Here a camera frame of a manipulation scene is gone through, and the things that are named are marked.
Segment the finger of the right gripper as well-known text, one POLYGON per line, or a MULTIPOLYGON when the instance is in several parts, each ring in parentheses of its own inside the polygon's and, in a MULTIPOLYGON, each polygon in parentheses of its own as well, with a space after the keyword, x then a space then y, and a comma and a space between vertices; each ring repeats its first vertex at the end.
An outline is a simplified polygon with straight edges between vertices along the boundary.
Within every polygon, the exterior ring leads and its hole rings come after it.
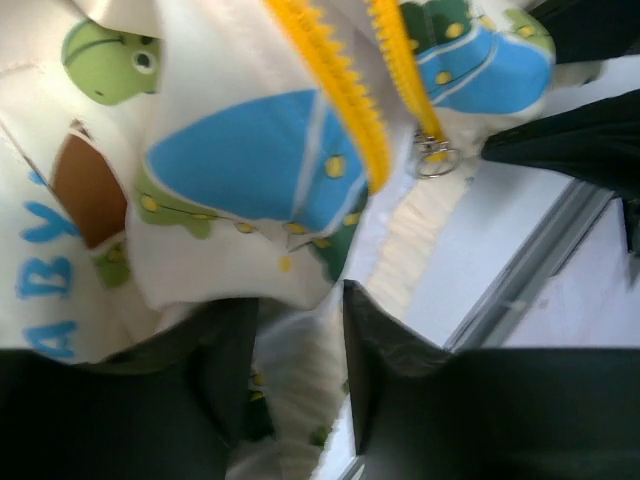
POLYGON ((490 136, 486 161, 550 170, 639 197, 639 96, 623 94, 490 136))
POLYGON ((639 54, 638 0, 542 1, 529 13, 551 35, 557 64, 639 54))

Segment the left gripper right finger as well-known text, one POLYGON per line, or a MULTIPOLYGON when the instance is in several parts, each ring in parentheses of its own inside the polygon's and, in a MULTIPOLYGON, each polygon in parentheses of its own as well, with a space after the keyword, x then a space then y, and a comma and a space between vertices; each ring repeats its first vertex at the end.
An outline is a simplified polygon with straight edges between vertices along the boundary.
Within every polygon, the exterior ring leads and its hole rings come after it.
POLYGON ((349 280, 343 324, 366 478, 638 477, 637 350, 450 352, 349 280))

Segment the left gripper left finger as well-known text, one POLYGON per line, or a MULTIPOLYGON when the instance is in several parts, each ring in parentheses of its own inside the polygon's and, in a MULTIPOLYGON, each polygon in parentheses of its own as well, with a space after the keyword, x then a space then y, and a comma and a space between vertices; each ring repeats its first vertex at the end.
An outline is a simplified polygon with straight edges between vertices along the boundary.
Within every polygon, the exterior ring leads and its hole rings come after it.
POLYGON ((1 354, 5 479, 221 479, 239 443, 259 302, 226 299, 101 363, 1 354))

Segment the yellow cream dinosaur print jacket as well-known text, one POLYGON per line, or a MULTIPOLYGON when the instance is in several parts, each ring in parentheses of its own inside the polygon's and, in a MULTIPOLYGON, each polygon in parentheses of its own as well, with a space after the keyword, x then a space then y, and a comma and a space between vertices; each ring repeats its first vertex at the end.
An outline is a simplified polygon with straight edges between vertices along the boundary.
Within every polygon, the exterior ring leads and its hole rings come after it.
POLYGON ((309 479, 347 396, 344 271, 397 169, 435 169, 424 269, 489 136, 601 61, 532 1, 5 1, 1 354, 98 364, 255 298, 221 479, 309 479))

